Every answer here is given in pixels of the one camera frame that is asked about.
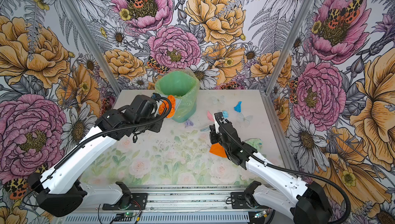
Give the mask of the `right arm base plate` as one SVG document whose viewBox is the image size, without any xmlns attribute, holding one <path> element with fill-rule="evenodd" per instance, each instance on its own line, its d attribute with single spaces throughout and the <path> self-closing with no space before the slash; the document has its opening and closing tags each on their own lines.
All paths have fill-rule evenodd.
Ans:
<svg viewBox="0 0 395 224">
<path fill-rule="evenodd" d="M 232 209 L 268 209 L 267 206 L 259 205 L 253 200 L 252 195 L 246 195 L 244 192 L 231 192 L 226 204 L 230 204 Z"/>
</svg>

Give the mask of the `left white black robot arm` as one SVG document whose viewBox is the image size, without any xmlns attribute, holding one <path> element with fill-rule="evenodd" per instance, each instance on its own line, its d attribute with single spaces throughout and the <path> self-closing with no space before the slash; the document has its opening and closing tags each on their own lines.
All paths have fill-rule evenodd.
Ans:
<svg viewBox="0 0 395 224">
<path fill-rule="evenodd" d="M 37 208 L 55 217 L 63 217 L 79 207 L 108 205 L 126 210 L 134 205 L 129 188 L 122 182 L 92 186 L 79 181 L 82 173 L 109 147 L 125 136 L 137 142 L 145 131 L 160 132 L 173 104 L 158 93 L 137 95 L 130 105 L 105 112 L 88 134 L 58 163 L 42 174 L 28 177 Z"/>
</svg>

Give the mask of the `grey-blue hand brush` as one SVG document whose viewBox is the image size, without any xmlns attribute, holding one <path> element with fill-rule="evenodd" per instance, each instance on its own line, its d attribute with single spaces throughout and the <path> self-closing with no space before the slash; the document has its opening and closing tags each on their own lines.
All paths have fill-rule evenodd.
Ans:
<svg viewBox="0 0 395 224">
<path fill-rule="evenodd" d="M 201 132 L 206 132 L 206 131 L 210 131 L 210 126 L 204 127 L 202 129 L 200 129 Z"/>
</svg>

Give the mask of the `grey-blue dustpan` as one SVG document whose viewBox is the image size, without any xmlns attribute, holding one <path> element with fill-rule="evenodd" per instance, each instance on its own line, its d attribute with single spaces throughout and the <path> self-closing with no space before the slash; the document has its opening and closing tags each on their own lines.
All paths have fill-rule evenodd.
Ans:
<svg viewBox="0 0 395 224">
<path fill-rule="evenodd" d="M 171 110 L 170 110 L 169 115 L 167 116 L 167 119 L 171 119 L 175 115 L 175 113 L 176 113 L 178 107 L 180 106 L 182 100 L 180 98 L 178 98 L 177 96 L 173 96 L 173 95 L 168 95 L 168 96 L 166 96 L 166 98 L 171 103 Z"/>
</svg>

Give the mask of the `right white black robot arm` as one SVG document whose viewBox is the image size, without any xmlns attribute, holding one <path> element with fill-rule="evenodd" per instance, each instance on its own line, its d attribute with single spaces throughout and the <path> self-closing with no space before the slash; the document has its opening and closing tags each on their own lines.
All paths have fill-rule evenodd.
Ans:
<svg viewBox="0 0 395 224">
<path fill-rule="evenodd" d="M 316 182 L 307 183 L 269 167 L 270 162 L 251 145 L 238 146 L 231 136 L 238 137 L 230 123 L 225 128 L 210 127 L 210 142 L 221 145 L 226 157 L 235 165 L 263 179 L 271 187 L 253 181 L 244 191 L 251 207 L 266 206 L 289 217 L 296 224 L 327 224 L 333 214 L 324 189 Z"/>
</svg>

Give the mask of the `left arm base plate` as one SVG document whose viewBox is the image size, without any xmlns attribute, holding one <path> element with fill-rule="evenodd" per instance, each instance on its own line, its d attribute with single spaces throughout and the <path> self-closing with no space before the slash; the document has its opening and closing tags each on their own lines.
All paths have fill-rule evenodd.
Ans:
<svg viewBox="0 0 395 224">
<path fill-rule="evenodd" d="M 104 204 L 102 209 L 105 211 L 144 210 L 147 198 L 147 193 L 124 194 L 115 204 Z"/>
</svg>

